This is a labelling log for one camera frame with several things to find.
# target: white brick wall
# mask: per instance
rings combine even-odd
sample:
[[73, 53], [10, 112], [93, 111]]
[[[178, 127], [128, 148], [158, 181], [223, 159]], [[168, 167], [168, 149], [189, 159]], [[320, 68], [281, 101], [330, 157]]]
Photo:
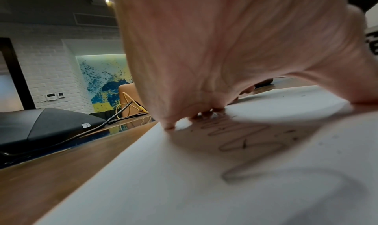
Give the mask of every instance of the white brick wall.
[[[93, 107], [76, 57], [62, 39], [120, 39], [116, 28], [0, 23], [9, 37], [37, 108], [91, 113]], [[39, 102], [39, 96], [63, 92], [65, 98]]]

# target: skin crease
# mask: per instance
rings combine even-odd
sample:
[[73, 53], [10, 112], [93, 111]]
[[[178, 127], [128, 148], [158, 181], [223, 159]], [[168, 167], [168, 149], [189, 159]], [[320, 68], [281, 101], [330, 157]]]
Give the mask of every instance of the skin crease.
[[138, 93], [156, 120], [223, 108], [282, 75], [378, 101], [365, 17], [346, 0], [114, 0]]

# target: painting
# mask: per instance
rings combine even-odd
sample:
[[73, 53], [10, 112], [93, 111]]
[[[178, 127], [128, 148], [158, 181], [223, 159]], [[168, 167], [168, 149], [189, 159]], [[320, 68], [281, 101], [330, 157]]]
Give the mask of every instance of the painting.
[[126, 55], [76, 56], [95, 112], [119, 105], [118, 87], [132, 83]]

